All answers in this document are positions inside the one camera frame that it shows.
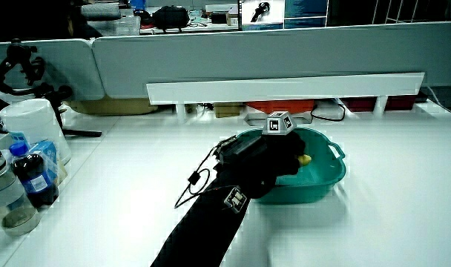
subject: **white partition panel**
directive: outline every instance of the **white partition panel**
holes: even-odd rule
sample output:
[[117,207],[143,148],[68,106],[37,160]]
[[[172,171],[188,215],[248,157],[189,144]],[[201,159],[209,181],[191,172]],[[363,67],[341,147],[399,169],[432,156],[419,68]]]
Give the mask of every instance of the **white partition panel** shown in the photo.
[[114,98],[148,97],[153,83],[376,73],[451,85],[451,22],[105,37],[93,52]]
[[[40,56],[46,62],[45,74],[35,85],[46,82],[57,88],[68,85],[73,89],[72,100],[97,100],[105,96],[93,57],[91,44],[83,39],[29,41],[24,45],[36,46],[31,60]],[[6,58],[9,42],[0,43],[0,63]],[[17,65],[6,75],[5,83],[13,88],[28,88],[25,75]]]

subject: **plastic bottle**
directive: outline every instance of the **plastic bottle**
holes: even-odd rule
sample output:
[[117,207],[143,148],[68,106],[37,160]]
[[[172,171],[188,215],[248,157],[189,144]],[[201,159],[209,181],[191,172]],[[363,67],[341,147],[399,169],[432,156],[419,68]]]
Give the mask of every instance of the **plastic bottle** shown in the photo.
[[19,236],[32,231],[40,219],[0,151],[0,226],[7,234]]
[[29,154],[25,142],[17,142],[10,146],[14,155],[11,163],[13,173],[21,181],[27,197],[36,208],[51,205],[59,196],[59,189],[49,177],[45,161],[39,154]]

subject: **computer monitor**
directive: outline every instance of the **computer monitor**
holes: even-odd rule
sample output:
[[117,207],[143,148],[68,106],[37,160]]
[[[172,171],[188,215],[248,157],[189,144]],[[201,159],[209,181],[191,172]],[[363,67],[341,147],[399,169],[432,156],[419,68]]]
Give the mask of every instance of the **computer monitor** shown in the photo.
[[241,30],[325,27],[329,0],[240,0]]

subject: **black bag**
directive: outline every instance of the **black bag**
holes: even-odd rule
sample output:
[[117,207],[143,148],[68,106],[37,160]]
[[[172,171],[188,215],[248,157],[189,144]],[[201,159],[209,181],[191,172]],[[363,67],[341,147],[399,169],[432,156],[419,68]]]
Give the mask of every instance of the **black bag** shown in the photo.
[[180,29],[188,26],[189,15],[184,7],[164,6],[152,15],[154,25],[166,32],[166,29]]

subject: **tripod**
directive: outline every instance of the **tripod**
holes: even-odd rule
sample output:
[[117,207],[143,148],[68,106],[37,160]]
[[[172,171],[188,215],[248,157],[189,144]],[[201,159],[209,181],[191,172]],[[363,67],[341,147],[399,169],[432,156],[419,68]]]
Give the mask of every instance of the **tripod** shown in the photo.
[[[17,64],[22,66],[22,73],[26,74],[27,85],[32,86],[35,81],[42,78],[45,72],[45,61],[41,57],[36,57],[32,62],[30,62],[31,53],[33,52],[37,52],[36,47],[23,46],[19,39],[14,39],[11,42],[7,49],[7,58],[0,64],[0,92],[13,96],[26,96],[28,94],[34,94],[35,98],[48,100],[54,109],[56,119],[64,135],[100,137],[102,132],[78,131],[64,129],[62,127],[61,111],[59,108],[62,105],[62,100],[69,98],[73,94],[72,88],[69,86],[60,86],[59,89],[55,91],[54,86],[43,82],[40,86],[36,86],[31,89],[14,90],[11,86],[4,83],[6,73],[13,69]],[[8,105],[8,103],[0,99],[0,111]]]

